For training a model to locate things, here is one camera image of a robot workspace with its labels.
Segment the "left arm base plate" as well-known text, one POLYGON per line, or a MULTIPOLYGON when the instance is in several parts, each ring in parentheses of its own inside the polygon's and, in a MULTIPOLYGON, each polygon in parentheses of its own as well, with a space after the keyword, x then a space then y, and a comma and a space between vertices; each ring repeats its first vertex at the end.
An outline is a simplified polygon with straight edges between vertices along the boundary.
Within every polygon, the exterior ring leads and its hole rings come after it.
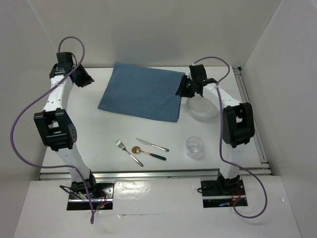
MULTIPOLYGON (((89 201, 86 194, 75 192, 71 187, 60 185, 64 192, 68 194, 67 211, 90 210, 89 201)), ((93 209, 112 210, 114 182, 97 183, 97 191, 90 193, 93 209)))

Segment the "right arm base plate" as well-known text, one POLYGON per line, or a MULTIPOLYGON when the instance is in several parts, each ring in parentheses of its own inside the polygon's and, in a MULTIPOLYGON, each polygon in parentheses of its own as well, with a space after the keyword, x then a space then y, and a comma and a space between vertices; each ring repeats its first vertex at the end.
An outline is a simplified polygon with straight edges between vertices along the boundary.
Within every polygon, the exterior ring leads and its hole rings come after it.
POLYGON ((236 207, 248 206, 244 183, 241 179, 226 191, 220 190, 220 184, 216 180, 202 180, 197 192, 202 195, 204 208, 232 207, 234 202, 236 207))

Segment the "blue cloth napkin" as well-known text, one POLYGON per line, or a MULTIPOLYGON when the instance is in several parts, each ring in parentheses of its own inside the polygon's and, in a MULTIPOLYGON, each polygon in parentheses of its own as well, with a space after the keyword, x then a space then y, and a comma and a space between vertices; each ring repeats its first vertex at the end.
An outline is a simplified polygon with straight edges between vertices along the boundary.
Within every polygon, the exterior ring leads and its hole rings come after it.
POLYGON ((145 119, 177 122, 185 73, 116 63, 98 109, 145 119))

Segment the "clear drinking glass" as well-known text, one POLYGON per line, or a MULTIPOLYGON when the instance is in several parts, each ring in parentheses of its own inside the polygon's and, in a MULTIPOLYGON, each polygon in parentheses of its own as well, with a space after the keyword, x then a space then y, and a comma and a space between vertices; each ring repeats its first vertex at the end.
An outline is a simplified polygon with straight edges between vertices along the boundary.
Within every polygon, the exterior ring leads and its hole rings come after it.
POLYGON ((186 141, 186 154, 195 160, 205 157, 204 143, 199 137, 190 137, 186 141))

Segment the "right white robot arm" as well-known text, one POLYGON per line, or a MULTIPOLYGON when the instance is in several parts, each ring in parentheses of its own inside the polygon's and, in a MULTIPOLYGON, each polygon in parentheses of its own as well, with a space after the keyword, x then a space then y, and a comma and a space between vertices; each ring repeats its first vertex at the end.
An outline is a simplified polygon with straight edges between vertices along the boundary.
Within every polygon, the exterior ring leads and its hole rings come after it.
POLYGON ((219 109, 221 141, 219 150, 226 146, 227 154, 221 156, 216 189, 221 194, 229 194, 238 186, 239 166, 246 144, 255 134, 253 109, 250 103, 242 103, 229 95, 214 79, 191 79, 182 76, 176 95, 193 98, 196 94, 209 100, 219 109))

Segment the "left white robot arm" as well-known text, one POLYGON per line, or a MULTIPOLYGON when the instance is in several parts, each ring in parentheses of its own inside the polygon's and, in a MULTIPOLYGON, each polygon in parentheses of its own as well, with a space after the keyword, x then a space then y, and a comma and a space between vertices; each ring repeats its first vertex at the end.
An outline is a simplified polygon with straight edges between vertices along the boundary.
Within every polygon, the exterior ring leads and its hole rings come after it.
POLYGON ((56 64, 50 72, 51 92, 34 122, 45 146, 62 159, 71 175, 71 189, 85 197, 94 197, 98 192, 96 179, 85 165, 76 146, 77 130, 67 113, 68 99, 73 85, 85 87, 94 82, 82 65, 65 77, 73 68, 69 64, 56 64))

